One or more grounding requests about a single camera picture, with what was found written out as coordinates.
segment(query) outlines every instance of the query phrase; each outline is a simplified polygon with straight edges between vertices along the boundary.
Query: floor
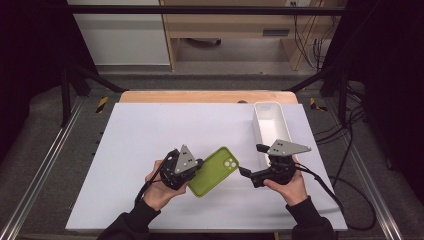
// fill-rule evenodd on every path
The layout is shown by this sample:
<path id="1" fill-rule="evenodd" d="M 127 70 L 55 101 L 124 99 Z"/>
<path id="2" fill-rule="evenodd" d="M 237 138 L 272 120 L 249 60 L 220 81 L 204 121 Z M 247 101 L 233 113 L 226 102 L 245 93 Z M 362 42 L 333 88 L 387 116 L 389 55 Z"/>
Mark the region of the floor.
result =
<path id="1" fill-rule="evenodd" d="M 214 42 L 184 40 L 178 55 L 175 71 L 167 66 L 99 66 L 102 75 L 117 85 L 130 89 L 260 89 L 282 90 L 301 82 L 314 74 L 308 63 L 293 72 L 284 55 L 278 39 L 274 40 L 234 40 L 223 39 L 221 45 Z M 113 93 L 94 82 L 89 82 L 92 92 L 88 98 L 73 97 L 73 102 L 81 103 L 81 112 L 75 119 L 72 131 L 67 133 L 63 145 L 57 146 L 60 153 L 55 157 L 45 178 L 35 190 L 31 208 L 23 211 L 21 218 L 13 218 L 15 210 L 22 210 L 19 202 L 25 195 L 37 171 L 45 163 L 46 155 L 58 133 L 60 134 L 61 98 L 60 89 L 36 96 L 31 102 L 31 113 L 21 135 L 10 150 L 0 169 L 0 226 L 6 229 L 9 220 L 19 231 L 17 239 L 94 239 L 92 234 L 67 232 L 67 222 L 84 177 L 96 152 L 101 133 L 107 124 L 113 103 L 119 101 L 119 94 Z M 358 83 L 351 83 L 358 91 L 363 90 Z M 337 105 L 337 95 L 322 98 L 319 94 L 321 82 L 316 82 L 296 95 L 304 105 L 305 112 L 316 133 L 316 140 L 324 165 L 329 175 L 335 175 L 346 151 L 346 138 L 336 135 L 322 140 L 337 129 L 337 121 L 332 108 Z M 95 113 L 103 96 L 109 100 L 101 114 Z M 310 100 L 316 101 L 318 108 L 311 108 Z M 353 111 L 359 106 L 355 97 L 350 97 L 348 107 Z M 361 117 L 353 125 L 354 147 L 347 155 L 347 162 L 341 177 L 365 192 L 363 178 L 358 175 L 359 162 L 364 162 L 375 183 L 375 189 L 382 197 L 389 215 L 379 214 L 378 223 L 367 231 L 349 229 L 339 234 L 340 239 L 424 239 L 424 208 L 414 197 L 402 174 L 388 170 L 385 155 L 380 150 L 371 127 Z M 370 207 L 355 190 L 339 182 L 336 194 L 346 208 L 346 221 L 354 226 L 366 227 L 372 221 Z M 390 237 L 390 230 L 384 224 L 391 217 L 398 236 Z M 289 239 L 289 232 L 282 232 L 280 239 Z M 231 239 L 242 239 L 233 235 Z"/>

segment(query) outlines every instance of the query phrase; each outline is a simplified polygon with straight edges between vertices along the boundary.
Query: box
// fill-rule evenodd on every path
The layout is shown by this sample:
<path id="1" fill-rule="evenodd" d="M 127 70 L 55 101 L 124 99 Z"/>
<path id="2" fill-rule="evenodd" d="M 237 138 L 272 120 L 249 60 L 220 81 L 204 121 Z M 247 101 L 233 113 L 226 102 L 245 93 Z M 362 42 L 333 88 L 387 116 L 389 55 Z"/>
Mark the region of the box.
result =
<path id="1" fill-rule="evenodd" d="M 271 146 L 275 140 L 291 142 L 284 113 L 278 102 L 257 102 L 254 104 L 253 129 L 256 144 Z M 268 155 L 258 152 L 262 169 L 270 166 Z"/>

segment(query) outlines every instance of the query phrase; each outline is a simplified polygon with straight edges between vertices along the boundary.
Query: white tabletop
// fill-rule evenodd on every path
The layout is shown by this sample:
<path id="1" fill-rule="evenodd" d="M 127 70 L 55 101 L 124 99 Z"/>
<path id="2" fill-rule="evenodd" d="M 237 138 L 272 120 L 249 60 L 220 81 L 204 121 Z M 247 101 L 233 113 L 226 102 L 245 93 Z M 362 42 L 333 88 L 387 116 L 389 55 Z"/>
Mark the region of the white tabletop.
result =
<path id="1" fill-rule="evenodd" d="M 310 146 L 298 155 L 300 163 L 330 181 L 302 105 L 282 105 L 292 141 Z M 74 205 L 66 229 L 98 231 L 122 212 L 153 169 L 155 160 L 183 144 L 196 158 L 206 158 L 226 146 L 240 166 L 258 171 L 252 104 L 225 103 L 117 103 Z M 335 230 L 346 230 L 336 203 L 309 174 L 303 173 L 308 194 Z M 275 232 L 296 225 L 276 192 L 254 188 L 238 171 L 203 198 L 190 189 L 162 209 L 149 225 L 152 232 Z"/>

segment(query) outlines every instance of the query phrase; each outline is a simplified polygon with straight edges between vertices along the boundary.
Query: phone case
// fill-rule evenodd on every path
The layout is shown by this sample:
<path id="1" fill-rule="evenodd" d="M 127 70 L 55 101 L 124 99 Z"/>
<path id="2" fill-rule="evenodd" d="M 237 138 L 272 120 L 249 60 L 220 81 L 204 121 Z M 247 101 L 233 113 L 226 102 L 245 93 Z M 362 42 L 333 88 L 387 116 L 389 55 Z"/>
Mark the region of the phone case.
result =
<path id="1" fill-rule="evenodd" d="M 207 157 L 188 186 L 197 197 L 203 197 L 239 166 L 238 160 L 226 147 Z"/>

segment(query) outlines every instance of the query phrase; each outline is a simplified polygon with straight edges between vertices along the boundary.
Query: human hand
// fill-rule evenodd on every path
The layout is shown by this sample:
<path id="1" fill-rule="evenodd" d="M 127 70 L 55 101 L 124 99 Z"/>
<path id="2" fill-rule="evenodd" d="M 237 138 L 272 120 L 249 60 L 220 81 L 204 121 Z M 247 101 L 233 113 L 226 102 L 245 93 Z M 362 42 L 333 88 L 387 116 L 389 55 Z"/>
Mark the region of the human hand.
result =
<path id="1" fill-rule="evenodd" d="M 305 182 L 300 170 L 296 170 L 292 180 L 286 185 L 280 185 L 269 179 L 264 180 L 264 185 L 280 193 L 290 207 L 299 204 L 308 198 Z"/>
<path id="2" fill-rule="evenodd" d="M 160 164 L 162 163 L 162 160 L 156 160 L 155 166 L 153 167 L 153 171 L 149 173 L 149 175 L 146 176 L 145 181 L 149 181 L 153 174 L 156 172 L 156 170 L 159 168 Z M 149 205 L 151 208 L 155 209 L 156 211 L 159 211 L 163 207 L 168 204 L 168 202 L 175 196 L 184 194 L 186 192 L 186 187 L 188 183 L 185 183 L 181 186 L 178 190 L 173 190 L 169 187 L 167 187 L 160 178 L 160 174 L 158 174 L 152 185 L 150 185 L 149 188 L 147 188 L 146 192 L 144 193 L 144 202 L 146 202 L 147 205 Z"/>

